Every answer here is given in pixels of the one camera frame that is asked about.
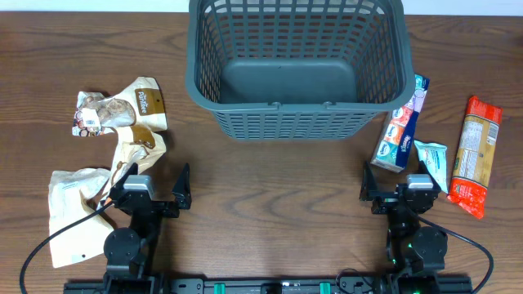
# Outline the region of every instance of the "tissue box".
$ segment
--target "tissue box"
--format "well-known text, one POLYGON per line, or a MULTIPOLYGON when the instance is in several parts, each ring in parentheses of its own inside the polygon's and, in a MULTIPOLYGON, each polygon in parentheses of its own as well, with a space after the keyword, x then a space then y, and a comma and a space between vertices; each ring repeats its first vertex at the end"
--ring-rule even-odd
POLYGON ((410 101, 387 115, 372 164, 393 172, 405 169, 429 82, 428 78, 416 74, 416 90, 410 101))

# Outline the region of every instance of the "gray plastic basket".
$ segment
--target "gray plastic basket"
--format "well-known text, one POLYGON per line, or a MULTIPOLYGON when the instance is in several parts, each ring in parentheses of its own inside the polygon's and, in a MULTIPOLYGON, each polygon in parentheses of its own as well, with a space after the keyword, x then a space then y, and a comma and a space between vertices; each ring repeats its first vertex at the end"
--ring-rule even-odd
POLYGON ((186 87, 241 140, 342 139, 414 92, 400 0, 190 0, 186 87))

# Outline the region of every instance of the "wood grain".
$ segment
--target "wood grain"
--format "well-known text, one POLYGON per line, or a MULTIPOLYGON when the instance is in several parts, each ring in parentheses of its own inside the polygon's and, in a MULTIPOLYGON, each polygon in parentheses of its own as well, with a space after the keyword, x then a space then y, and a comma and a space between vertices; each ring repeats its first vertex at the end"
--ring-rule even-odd
MULTIPOLYGON (((444 197, 427 218, 491 250, 496 268, 484 293, 523 292, 523 18, 407 16, 407 23, 414 68, 431 79, 417 138, 448 145, 449 168, 467 98, 504 107, 485 218, 444 197)), ((168 153, 149 171, 159 194, 168 195, 184 163, 192 172, 194 206, 164 223, 157 270, 216 278, 387 266, 386 217, 357 200, 383 116, 349 140, 236 142, 186 94, 187 25, 187 14, 0 13, 0 292, 19 292, 22 263, 48 234, 51 172, 111 163, 116 136, 70 135, 78 91, 113 95, 138 76, 157 78, 168 114, 168 153)), ((412 171, 415 154, 410 159, 412 171)), ((390 185, 403 177, 380 176, 390 185)), ((128 224, 123 213, 108 214, 128 224)), ((446 268, 477 285, 487 260, 451 238, 446 268)), ((104 271, 103 256, 53 269, 46 247, 26 282, 31 293, 57 293, 68 279, 104 271)))

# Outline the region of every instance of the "brown snack wrapper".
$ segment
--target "brown snack wrapper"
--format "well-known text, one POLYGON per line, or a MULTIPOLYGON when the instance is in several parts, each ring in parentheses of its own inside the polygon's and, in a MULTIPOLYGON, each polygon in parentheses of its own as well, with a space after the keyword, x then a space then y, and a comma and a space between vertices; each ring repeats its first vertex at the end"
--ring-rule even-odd
POLYGON ((121 93, 105 98, 101 93, 78 93, 73 120, 74 136, 100 136, 116 127, 146 126, 167 130, 163 97, 154 78, 139 77, 121 93))

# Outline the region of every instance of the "red snack package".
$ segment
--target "red snack package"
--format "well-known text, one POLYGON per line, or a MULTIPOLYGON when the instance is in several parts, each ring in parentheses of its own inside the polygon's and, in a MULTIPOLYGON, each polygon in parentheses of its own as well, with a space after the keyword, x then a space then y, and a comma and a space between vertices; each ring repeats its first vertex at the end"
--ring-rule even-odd
POLYGON ((494 150, 503 110, 473 96, 468 101, 447 198, 478 219, 485 214, 494 150))

